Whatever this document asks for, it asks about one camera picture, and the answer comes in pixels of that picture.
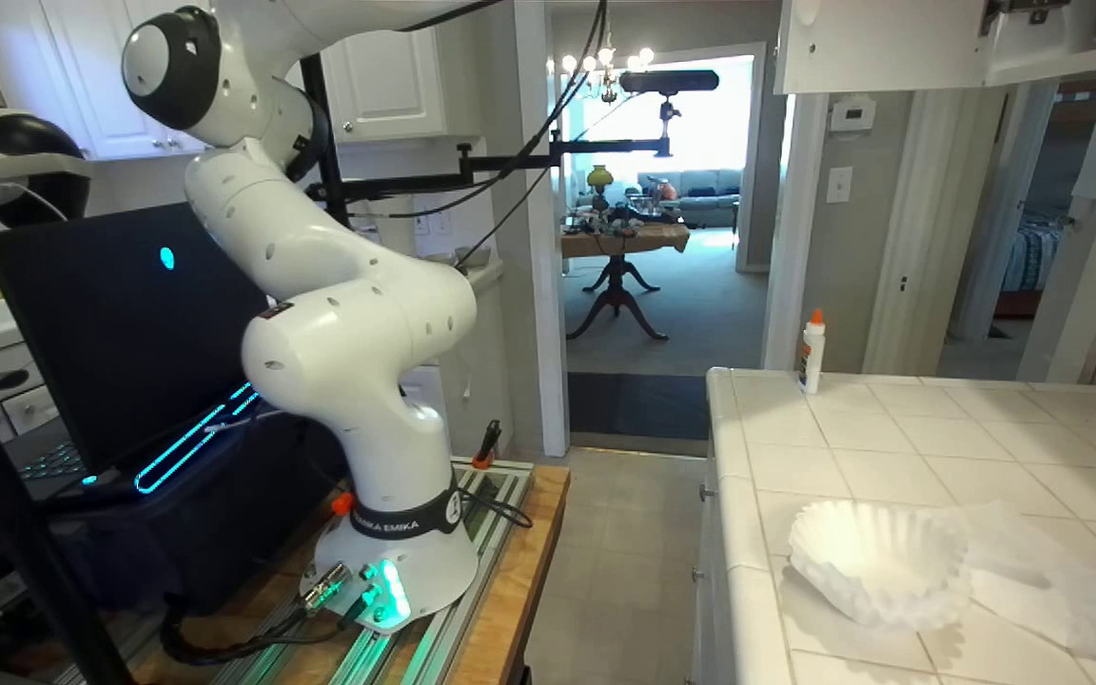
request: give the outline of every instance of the white bottle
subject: white bottle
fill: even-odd
[[[802,326],[802,383],[807,383],[807,391],[819,391],[821,351],[824,351],[824,315],[821,315],[821,310],[814,310],[807,326]]]

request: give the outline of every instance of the doorway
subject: doorway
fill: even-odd
[[[561,263],[558,296],[566,340],[571,428],[577,443],[631,439],[631,443],[708,443],[702,373],[712,365],[758,365],[766,325],[766,275],[738,270],[738,223],[744,223],[750,160],[753,160],[753,105],[758,61],[750,55],[712,61],[667,61],[662,69],[715,69],[717,93],[683,93],[672,99],[681,118],[669,122],[669,160],[654,157],[571,157],[561,164],[558,208],[561,223],[591,208],[593,192],[585,174],[603,164],[613,185],[603,197],[631,208],[662,208],[683,221],[683,242],[654,250],[626,250],[639,279],[625,279],[654,340],[625,310],[598,310],[603,256],[577,256]],[[635,103],[602,103],[577,94],[566,115],[571,137],[585,131],[591,141],[659,137],[659,94]]]
[[[1096,77],[1027,89],[1013,105],[1005,118],[1019,131],[1017,141],[1000,137],[1005,179],[988,179],[977,214],[939,376],[1019,376],[1052,256],[1074,223],[1074,185],[1096,126]]]

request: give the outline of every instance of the computer monitor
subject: computer monitor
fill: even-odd
[[[0,233],[0,291],[88,472],[135,472],[243,383],[266,296],[190,207]]]

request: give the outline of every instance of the shelf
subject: shelf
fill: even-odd
[[[1096,71],[1096,50],[1060,55],[1029,66],[988,69],[984,85],[1027,85],[1027,80],[1057,80],[1074,71]]]

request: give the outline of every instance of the tile countertop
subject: tile countertop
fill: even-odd
[[[887,505],[1013,502],[1096,562],[1096,383],[1007,383],[712,368],[712,443],[738,680],[1096,685],[1078,660],[969,604],[939,633],[873,633],[787,571],[814,497]]]

